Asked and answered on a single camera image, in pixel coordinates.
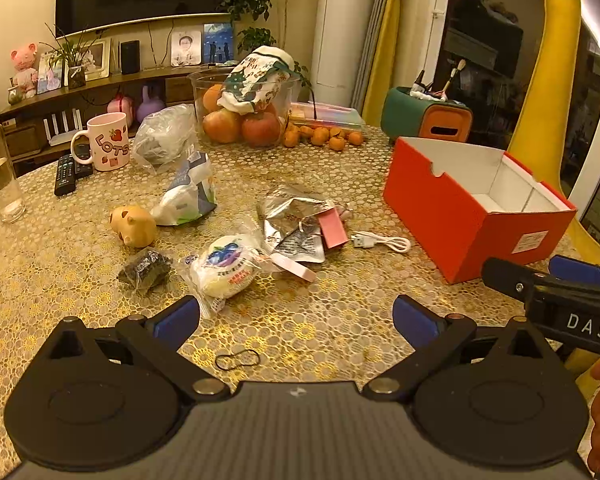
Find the dark small snack packet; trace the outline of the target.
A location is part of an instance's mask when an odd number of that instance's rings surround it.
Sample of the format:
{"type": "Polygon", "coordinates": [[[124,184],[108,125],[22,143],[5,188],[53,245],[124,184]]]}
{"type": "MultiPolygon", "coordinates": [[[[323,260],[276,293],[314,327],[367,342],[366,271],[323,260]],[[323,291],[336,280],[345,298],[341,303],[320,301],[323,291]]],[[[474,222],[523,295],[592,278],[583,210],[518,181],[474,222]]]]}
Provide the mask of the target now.
{"type": "Polygon", "coordinates": [[[117,280],[134,292],[146,296],[160,285],[172,269],[172,259],[155,248],[146,247],[134,255],[119,271],[117,280]]]}

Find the white round bun package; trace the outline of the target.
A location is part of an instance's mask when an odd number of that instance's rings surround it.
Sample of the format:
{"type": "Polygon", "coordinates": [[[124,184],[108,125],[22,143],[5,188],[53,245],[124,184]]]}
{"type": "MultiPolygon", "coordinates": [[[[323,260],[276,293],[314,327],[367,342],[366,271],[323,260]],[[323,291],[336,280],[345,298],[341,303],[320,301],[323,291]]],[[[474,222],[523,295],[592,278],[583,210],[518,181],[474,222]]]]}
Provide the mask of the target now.
{"type": "Polygon", "coordinates": [[[255,278],[276,271],[260,240],[248,234],[224,235],[202,252],[180,259],[178,273],[198,301],[202,318],[214,318],[227,300],[255,278]]]}

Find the tan pig toy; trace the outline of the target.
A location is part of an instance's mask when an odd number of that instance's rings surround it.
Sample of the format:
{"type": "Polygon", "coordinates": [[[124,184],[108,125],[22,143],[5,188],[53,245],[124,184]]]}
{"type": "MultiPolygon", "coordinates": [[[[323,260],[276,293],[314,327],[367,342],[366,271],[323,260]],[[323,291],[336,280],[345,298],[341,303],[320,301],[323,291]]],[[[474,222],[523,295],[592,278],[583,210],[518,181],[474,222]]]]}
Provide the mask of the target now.
{"type": "Polygon", "coordinates": [[[140,206],[120,206],[109,215],[110,228],[126,247],[142,249],[157,237],[157,225],[152,215],[140,206]]]}

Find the pink binder clip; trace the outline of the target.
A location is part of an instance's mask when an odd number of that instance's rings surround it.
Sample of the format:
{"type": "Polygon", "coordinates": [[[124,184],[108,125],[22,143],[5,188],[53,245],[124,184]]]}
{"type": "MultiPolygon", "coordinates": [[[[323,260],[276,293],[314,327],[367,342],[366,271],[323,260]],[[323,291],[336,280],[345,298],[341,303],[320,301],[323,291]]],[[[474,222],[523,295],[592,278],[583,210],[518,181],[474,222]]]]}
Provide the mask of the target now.
{"type": "Polygon", "coordinates": [[[349,237],[336,208],[321,212],[317,216],[317,221],[327,249],[347,243],[349,237]]]}

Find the white blue tissue pack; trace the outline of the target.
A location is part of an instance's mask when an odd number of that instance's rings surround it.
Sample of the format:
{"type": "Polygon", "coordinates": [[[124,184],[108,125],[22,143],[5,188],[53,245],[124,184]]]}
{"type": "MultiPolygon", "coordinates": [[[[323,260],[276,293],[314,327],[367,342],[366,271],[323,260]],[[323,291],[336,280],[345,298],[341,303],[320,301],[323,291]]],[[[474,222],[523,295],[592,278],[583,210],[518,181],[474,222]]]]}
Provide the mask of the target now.
{"type": "Polygon", "coordinates": [[[157,226],[181,226],[204,218],[216,208],[213,170],[207,153],[190,154],[150,214],[157,226]]]}

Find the silver foil packet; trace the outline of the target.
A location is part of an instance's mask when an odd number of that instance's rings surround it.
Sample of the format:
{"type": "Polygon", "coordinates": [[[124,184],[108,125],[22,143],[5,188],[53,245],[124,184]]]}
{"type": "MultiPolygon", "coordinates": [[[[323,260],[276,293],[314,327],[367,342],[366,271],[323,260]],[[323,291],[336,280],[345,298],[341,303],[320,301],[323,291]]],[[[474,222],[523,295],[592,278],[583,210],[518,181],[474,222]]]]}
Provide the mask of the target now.
{"type": "Polygon", "coordinates": [[[298,263],[323,263],[325,249],[320,225],[314,218],[303,220],[288,234],[264,224],[264,241],[269,252],[282,254],[298,263]]]}
{"type": "Polygon", "coordinates": [[[352,217],[352,211],[323,193],[314,192],[299,183],[273,185],[257,202],[257,213],[264,240],[276,246],[295,230],[304,232],[317,222],[316,217],[335,209],[341,220],[352,217]]]}

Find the yellow giraffe chair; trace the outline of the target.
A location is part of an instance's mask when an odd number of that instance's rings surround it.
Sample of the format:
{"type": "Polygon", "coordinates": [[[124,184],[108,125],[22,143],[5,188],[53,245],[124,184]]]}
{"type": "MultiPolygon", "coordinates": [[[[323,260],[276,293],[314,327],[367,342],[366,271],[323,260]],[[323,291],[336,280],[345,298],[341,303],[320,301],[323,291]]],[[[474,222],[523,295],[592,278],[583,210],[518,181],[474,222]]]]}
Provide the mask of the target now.
{"type": "Polygon", "coordinates": [[[536,180],[560,192],[581,28],[581,0],[543,0],[543,35],[508,151],[536,180]]]}

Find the green orange tissue box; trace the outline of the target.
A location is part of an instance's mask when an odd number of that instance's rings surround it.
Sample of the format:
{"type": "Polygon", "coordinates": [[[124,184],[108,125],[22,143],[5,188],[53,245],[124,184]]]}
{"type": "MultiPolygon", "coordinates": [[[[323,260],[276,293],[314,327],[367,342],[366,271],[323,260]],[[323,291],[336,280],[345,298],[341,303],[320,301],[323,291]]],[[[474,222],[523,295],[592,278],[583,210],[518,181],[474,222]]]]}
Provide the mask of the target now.
{"type": "Polygon", "coordinates": [[[426,138],[466,142],[472,124],[471,110],[457,101],[419,99],[408,87],[389,90],[380,128],[394,142],[397,138],[426,138]]]}

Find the white wifi router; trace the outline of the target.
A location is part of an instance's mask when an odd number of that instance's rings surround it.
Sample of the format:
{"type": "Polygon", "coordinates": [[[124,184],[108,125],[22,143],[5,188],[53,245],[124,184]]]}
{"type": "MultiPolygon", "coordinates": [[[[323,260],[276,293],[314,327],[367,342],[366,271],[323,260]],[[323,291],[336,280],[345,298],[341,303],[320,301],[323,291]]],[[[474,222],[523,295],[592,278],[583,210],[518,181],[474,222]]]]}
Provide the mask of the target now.
{"type": "Polygon", "coordinates": [[[43,128],[48,145],[52,148],[70,142],[83,129],[81,111],[72,108],[47,115],[43,118],[43,128]]]}

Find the red apple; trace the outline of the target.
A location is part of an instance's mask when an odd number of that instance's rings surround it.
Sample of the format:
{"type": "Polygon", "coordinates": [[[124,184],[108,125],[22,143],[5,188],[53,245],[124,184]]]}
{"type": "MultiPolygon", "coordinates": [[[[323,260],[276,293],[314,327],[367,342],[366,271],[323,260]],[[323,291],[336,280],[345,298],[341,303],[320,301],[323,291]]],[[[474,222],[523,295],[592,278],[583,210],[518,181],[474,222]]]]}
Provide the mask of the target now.
{"type": "Polygon", "coordinates": [[[272,112],[248,114],[242,120],[242,137],[255,148],[275,145],[280,136],[277,116],[272,112]]]}
{"type": "Polygon", "coordinates": [[[219,144],[230,144],[240,140],[242,135],[242,116],[230,110],[215,110],[204,116],[202,130],[219,144]]]}

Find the purple kettlebell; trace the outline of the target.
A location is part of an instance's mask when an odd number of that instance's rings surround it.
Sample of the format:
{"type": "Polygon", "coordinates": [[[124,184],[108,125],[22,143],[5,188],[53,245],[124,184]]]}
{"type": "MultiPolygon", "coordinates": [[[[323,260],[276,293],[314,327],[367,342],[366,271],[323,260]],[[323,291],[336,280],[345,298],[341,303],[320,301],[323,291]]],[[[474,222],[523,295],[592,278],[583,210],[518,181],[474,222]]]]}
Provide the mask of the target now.
{"type": "Polygon", "coordinates": [[[147,116],[160,112],[160,110],[163,110],[165,107],[166,104],[164,104],[163,100],[158,96],[153,96],[151,94],[151,88],[148,84],[144,84],[142,90],[142,102],[140,102],[140,105],[137,107],[136,119],[141,124],[147,116]]]}

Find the clear fruit bowl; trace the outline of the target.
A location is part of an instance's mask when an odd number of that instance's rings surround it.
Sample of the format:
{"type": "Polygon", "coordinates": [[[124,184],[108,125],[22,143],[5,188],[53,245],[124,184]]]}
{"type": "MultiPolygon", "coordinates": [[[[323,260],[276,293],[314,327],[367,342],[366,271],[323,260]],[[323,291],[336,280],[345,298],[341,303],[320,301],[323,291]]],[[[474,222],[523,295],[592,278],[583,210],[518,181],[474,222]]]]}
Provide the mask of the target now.
{"type": "Polygon", "coordinates": [[[299,77],[273,70],[260,78],[228,67],[204,67],[188,76],[198,132],[214,144],[272,148],[282,142],[299,77]]]}

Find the pastel notebook stack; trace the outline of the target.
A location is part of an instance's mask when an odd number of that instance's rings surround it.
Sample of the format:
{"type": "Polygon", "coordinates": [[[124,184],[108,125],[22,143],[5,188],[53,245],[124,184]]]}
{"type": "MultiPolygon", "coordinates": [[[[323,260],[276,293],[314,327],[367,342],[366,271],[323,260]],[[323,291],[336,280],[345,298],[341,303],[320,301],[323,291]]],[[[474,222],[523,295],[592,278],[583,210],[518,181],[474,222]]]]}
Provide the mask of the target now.
{"type": "Polygon", "coordinates": [[[363,130],[366,126],[364,119],[354,108],[339,105],[292,102],[289,120],[297,126],[340,127],[348,130],[363,130]]]}

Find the patterned cloth pouch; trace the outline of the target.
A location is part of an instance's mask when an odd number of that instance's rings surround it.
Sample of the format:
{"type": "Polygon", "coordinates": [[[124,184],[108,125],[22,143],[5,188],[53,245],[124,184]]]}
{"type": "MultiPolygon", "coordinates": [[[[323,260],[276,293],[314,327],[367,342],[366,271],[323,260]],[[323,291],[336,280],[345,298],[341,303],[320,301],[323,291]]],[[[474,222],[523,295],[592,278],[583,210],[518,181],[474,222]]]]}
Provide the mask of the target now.
{"type": "Polygon", "coordinates": [[[276,47],[258,47],[225,78],[216,104],[239,115],[262,112],[293,74],[294,59],[290,54],[276,47]]]}

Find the portrait photo frame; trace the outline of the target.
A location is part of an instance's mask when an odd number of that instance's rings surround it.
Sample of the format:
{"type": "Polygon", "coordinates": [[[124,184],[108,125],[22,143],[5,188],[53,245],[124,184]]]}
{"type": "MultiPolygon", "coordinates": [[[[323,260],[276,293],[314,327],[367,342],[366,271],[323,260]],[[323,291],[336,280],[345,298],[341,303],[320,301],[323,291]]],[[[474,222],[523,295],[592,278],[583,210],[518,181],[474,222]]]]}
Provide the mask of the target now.
{"type": "Polygon", "coordinates": [[[201,31],[199,29],[179,29],[172,32],[171,66],[195,66],[202,60],[201,31]]]}

